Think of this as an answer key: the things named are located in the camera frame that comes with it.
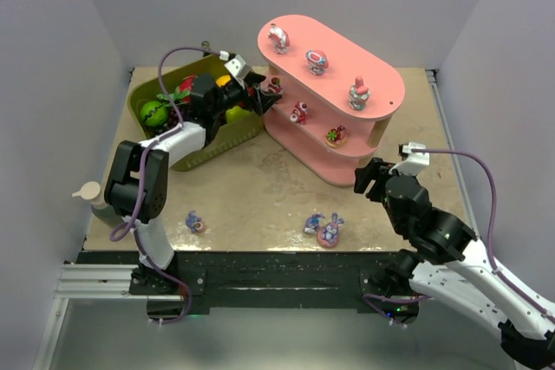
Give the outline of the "red bear figurine toy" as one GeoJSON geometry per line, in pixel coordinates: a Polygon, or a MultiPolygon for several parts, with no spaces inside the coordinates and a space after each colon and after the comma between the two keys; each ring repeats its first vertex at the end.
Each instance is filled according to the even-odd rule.
{"type": "Polygon", "coordinates": [[[280,78],[276,76],[270,78],[266,87],[266,91],[272,94],[282,95],[284,93],[284,88],[281,84],[280,78]]]}

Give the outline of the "red white figurine toy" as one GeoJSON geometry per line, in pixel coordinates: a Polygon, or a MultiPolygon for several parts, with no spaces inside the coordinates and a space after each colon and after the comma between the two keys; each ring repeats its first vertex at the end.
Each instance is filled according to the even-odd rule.
{"type": "Polygon", "coordinates": [[[296,124],[304,125],[307,113],[308,105],[305,102],[298,101],[291,111],[290,121],[296,124]]]}

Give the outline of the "pink white figurine toy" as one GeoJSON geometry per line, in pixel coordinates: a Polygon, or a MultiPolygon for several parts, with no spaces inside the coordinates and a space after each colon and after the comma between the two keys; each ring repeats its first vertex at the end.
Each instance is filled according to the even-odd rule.
{"type": "Polygon", "coordinates": [[[291,44],[290,37],[284,29],[278,27],[275,23],[270,25],[267,37],[277,54],[284,55],[289,51],[291,44]]]}

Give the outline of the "pink egg strawberry toy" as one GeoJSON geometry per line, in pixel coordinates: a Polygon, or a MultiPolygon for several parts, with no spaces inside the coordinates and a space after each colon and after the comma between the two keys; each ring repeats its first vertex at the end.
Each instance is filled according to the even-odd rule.
{"type": "Polygon", "coordinates": [[[327,146],[331,148],[338,148],[342,146],[348,139],[349,134],[346,127],[339,125],[335,128],[331,128],[325,135],[325,141],[327,146]]]}

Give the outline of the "pink oval figurine toy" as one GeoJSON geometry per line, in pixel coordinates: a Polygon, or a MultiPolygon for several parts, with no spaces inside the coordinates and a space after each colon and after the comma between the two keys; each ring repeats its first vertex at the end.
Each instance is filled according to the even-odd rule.
{"type": "Polygon", "coordinates": [[[310,72],[314,75],[323,75],[329,66],[329,60],[322,50],[308,50],[306,60],[310,67],[310,72]]]}

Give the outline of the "blue purple bunny toy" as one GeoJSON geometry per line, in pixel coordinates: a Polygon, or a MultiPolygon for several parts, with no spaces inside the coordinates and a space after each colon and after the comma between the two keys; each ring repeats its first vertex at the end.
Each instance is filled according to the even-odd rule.
{"type": "Polygon", "coordinates": [[[322,219],[325,219],[325,216],[321,213],[315,213],[308,217],[304,223],[304,233],[316,235],[321,228],[322,219]]]}

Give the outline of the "pink hat figurine toy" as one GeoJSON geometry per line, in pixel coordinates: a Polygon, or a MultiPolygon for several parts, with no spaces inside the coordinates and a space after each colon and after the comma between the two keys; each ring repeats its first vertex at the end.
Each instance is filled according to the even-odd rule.
{"type": "Polygon", "coordinates": [[[349,105],[353,110],[362,111],[369,100],[370,91],[361,76],[355,78],[354,84],[349,89],[349,105]]]}

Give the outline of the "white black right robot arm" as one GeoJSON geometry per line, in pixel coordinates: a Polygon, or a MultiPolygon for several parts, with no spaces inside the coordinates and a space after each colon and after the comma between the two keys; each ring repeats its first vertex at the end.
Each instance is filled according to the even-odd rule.
{"type": "Polygon", "coordinates": [[[394,232],[411,245],[372,276],[381,302],[433,299],[479,324],[522,367],[554,366],[554,305],[495,261],[479,236],[454,214],[433,207],[416,174],[424,164],[373,158],[355,170],[354,191],[382,205],[394,232]]]}

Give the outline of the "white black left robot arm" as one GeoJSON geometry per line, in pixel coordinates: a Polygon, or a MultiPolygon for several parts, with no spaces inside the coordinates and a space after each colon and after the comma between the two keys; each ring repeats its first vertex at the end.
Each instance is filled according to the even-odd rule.
{"type": "Polygon", "coordinates": [[[249,71],[244,79],[233,76],[220,86],[208,73],[196,75],[188,95],[185,120],[149,140],[124,140],[116,148],[104,199],[121,223],[113,228],[109,238],[118,242],[131,233],[140,253],[140,264],[182,292],[186,292],[185,283],[167,273],[174,250],[163,222],[157,219],[167,201],[169,168],[210,145],[227,110],[240,106],[262,115],[281,100],[281,93],[261,87],[265,80],[265,76],[249,71]]]}

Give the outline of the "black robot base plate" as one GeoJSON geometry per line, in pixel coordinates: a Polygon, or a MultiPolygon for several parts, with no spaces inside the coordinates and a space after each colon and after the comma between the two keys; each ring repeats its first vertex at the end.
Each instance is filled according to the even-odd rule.
{"type": "Polygon", "coordinates": [[[418,292],[409,275],[416,261],[398,252],[181,251],[165,276],[143,266],[130,251],[85,251],[79,264],[126,266],[130,295],[147,296],[147,315],[170,319],[185,310],[214,308],[354,309],[407,322],[417,316],[418,292]]]}

